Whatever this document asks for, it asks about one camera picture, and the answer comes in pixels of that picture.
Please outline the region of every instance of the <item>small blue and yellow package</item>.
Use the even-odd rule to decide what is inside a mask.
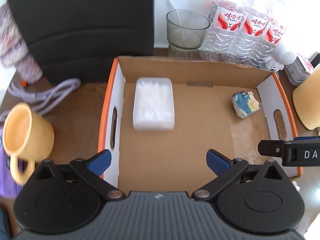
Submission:
[[[245,118],[260,109],[259,102],[252,92],[242,91],[232,96],[232,104],[237,116]]]

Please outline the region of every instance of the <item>brown tabletop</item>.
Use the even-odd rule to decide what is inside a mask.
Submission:
[[[167,55],[167,50],[159,50],[157,55]],[[291,104],[299,136],[315,136],[317,131],[307,130],[295,113],[292,105],[292,91],[284,71],[280,71],[280,81]],[[69,163],[75,158],[88,159],[97,152],[100,116],[107,83],[87,83],[67,96],[56,108],[46,115],[55,130],[55,146],[51,159],[56,164]],[[28,87],[31,91],[43,91],[50,88],[46,78],[37,84]],[[0,107],[0,112],[11,109],[20,100],[8,93]],[[304,175],[296,179],[301,187],[301,195],[306,205],[305,214],[298,227],[298,232],[304,234],[316,215],[320,213],[320,168],[304,168]],[[4,205],[9,213],[12,232],[16,235],[20,229],[12,212],[13,200],[0,197],[0,204]]]

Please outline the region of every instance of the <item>white speaker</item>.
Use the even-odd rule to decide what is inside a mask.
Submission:
[[[298,56],[294,46],[286,37],[283,37],[278,42],[277,46],[270,52],[270,55],[283,65],[292,64]]]

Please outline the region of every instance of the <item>glass cup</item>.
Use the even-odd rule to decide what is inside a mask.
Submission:
[[[168,12],[169,57],[197,58],[209,27],[210,21],[200,13],[184,9]]]

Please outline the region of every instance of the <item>metal pin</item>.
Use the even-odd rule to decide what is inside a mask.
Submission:
[[[199,190],[195,191],[195,195],[198,198],[207,198],[207,197],[210,196],[210,192],[208,190],[205,190],[205,189],[199,189]]]
[[[121,198],[122,195],[123,195],[123,193],[120,190],[115,189],[115,190],[109,191],[107,196],[109,198],[115,199],[115,198]]]

